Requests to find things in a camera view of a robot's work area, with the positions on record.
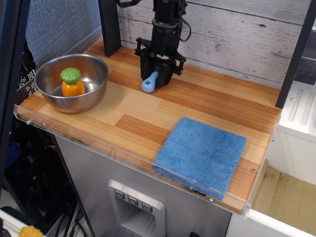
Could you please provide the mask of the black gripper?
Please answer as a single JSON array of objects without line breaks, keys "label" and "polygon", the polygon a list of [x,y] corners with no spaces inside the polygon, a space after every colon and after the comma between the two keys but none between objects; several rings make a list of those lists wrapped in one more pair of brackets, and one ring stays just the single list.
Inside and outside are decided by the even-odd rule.
[{"label": "black gripper", "polygon": [[[161,88],[169,84],[173,73],[182,75],[184,72],[183,66],[186,58],[178,52],[178,46],[181,39],[183,20],[178,19],[171,23],[162,23],[156,19],[152,20],[153,31],[151,40],[137,38],[137,47],[135,54],[140,56],[141,78],[147,79],[156,70],[158,78],[155,88]],[[149,50],[149,54],[141,54],[141,46]],[[159,63],[153,61],[158,55],[166,56],[170,60],[179,61],[179,64],[174,63]]]}]

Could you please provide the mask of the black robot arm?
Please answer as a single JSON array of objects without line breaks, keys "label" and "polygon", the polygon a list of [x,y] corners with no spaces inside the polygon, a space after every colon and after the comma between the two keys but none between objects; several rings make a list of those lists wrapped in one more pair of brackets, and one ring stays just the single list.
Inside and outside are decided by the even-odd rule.
[{"label": "black robot arm", "polygon": [[135,54],[140,56],[141,87],[145,93],[169,84],[174,73],[183,74],[186,58],[178,52],[182,27],[189,24],[183,19],[187,3],[184,0],[153,1],[153,30],[151,40],[137,38]]}]

